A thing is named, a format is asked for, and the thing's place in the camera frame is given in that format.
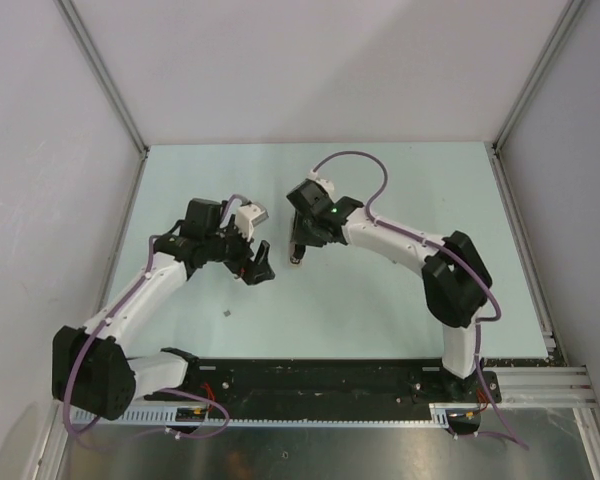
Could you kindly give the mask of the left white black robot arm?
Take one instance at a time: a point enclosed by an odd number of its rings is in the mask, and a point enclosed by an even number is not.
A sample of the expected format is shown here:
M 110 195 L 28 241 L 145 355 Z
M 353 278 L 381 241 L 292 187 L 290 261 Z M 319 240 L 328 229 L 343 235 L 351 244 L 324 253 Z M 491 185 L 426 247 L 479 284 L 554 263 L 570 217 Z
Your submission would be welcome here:
M 150 236 L 145 266 L 109 305 L 82 327 L 64 326 L 55 334 L 54 399 L 67 409 L 116 420 L 138 398 L 167 392 L 187 400 L 199 392 L 195 355 L 174 347 L 144 357 L 127 351 L 158 308 L 209 263 L 224 265 L 249 286 L 274 279 L 269 243 L 253 243 L 256 227 L 268 218 L 266 208 L 248 199 L 235 212 L 230 205 L 190 200 L 184 218 Z

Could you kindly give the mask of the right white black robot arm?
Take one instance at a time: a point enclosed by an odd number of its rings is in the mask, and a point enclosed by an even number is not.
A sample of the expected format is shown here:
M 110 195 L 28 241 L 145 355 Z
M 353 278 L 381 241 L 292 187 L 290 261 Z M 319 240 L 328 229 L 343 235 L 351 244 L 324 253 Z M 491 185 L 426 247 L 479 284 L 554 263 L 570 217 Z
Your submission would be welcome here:
M 299 265 L 309 247 L 359 247 L 402 265 L 423 281 L 430 314 L 443 325 L 441 388 L 453 401 L 477 389 L 480 366 L 476 326 L 493 280 L 470 237 L 417 232 L 392 224 L 370 206 L 344 196 L 335 201 L 329 182 L 306 179 L 287 194 L 294 208 L 290 262 Z

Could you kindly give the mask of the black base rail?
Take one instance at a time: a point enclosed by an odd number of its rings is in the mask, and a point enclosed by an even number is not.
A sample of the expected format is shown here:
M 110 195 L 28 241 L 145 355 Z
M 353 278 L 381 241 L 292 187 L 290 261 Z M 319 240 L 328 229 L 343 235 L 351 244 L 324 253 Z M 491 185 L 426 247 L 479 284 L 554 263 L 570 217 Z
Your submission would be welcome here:
M 202 359 L 182 389 L 212 392 L 237 421 L 424 420 L 432 404 L 502 399 L 492 371 L 464 388 L 448 380 L 440 361 L 407 359 Z

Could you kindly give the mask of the aluminium frame rails right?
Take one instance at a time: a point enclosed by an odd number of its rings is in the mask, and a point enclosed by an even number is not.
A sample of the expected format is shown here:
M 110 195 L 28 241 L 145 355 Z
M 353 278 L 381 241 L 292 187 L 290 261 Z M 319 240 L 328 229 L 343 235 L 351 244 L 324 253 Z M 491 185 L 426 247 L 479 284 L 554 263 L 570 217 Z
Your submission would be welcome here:
M 585 367 L 494 367 L 501 405 L 508 408 L 585 408 L 597 404 Z

